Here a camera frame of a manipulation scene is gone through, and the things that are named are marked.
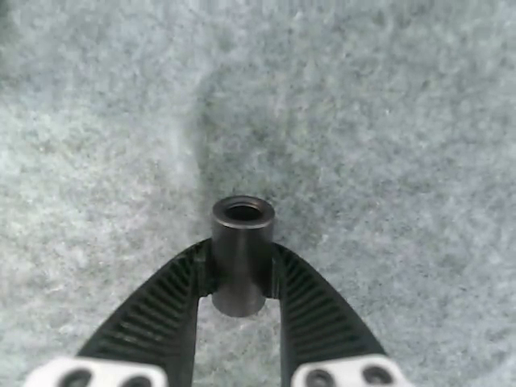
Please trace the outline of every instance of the ribbed gripper pad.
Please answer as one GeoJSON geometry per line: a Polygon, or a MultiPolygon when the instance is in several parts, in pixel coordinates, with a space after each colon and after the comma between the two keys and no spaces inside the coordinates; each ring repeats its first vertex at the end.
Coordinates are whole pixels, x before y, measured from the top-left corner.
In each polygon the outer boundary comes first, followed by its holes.
{"type": "Polygon", "coordinates": [[[170,260],[95,332],[79,356],[154,364],[169,384],[191,383],[199,299],[198,259],[206,241],[170,260]]]}
{"type": "Polygon", "coordinates": [[[277,245],[284,385],[304,363],[385,354],[358,314],[302,258],[277,245]]]}

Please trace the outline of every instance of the carpet surface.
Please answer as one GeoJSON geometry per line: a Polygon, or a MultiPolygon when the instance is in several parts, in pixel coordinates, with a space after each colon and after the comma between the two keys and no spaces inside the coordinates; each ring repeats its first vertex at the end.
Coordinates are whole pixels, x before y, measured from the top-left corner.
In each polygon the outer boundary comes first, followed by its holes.
{"type": "MultiPolygon", "coordinates": [[[[416,385],[516,385],[516,2],[276,3],[0,0],[0,385],[230,194],[416,385]]],[[[194,385],[279,385],[275,302],[199,314],[194,385]]]]}

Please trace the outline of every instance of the hole in cylinder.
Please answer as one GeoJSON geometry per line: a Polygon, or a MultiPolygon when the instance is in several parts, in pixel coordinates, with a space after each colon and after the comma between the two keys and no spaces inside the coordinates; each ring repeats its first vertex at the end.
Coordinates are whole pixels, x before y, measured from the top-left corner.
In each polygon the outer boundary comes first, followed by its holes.
{"type": "Polygon", "coordinates": [[[238,220],[240,222],[252,222],[261,218],[261,211],[247,204],[237,204],[231,206],[224,211],[229,219],[238,220]]]}

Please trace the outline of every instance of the black cylinder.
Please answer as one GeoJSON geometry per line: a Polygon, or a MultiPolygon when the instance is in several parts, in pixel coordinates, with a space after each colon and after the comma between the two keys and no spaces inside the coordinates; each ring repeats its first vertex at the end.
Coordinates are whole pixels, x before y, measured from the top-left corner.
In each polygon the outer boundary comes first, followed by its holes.
{"type": "Polygon", "coordinates": [[[270,286],[274,209],[250,196],[225,198],[213,207],[211,258],[218,287],[213,303],[231,317],[257,313],[270,286]]]}

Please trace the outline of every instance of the screw hole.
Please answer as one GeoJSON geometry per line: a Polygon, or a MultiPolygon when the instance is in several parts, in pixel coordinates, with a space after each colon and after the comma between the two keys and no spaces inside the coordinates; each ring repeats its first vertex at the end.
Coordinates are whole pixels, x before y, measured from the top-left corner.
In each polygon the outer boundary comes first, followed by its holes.
{"type": "Polygon", "coordinates": [[[122,387],[152,387],[152,383],[146,377],[132,377],[122,387]]]}
{"type": "Polygon", "coordinates": [[[390,385],[393,383],[393,377],[382,367],[368,367],[364,370],[363,374],[365,381],[370,385],[390,385]]]}
{"type": "Polygon", "coordinates": [[[226,216],[233,220],[241,222],[252,222],[261,218],[262,213],[260,210],[247,204],[237,204],[231,206],[224,211],[226,216]]]}
{"type": "Polygon", "coordinates": [[[87,369],[76,369],[63,378],[59,387],[86,387],[90,380],[90,371],[87,369]]]}
{"type": "Polygon", "coordinates": [[[335,381],[327,371],[315,369],[306,376],[306,387],[335,387],[335,381]]]}

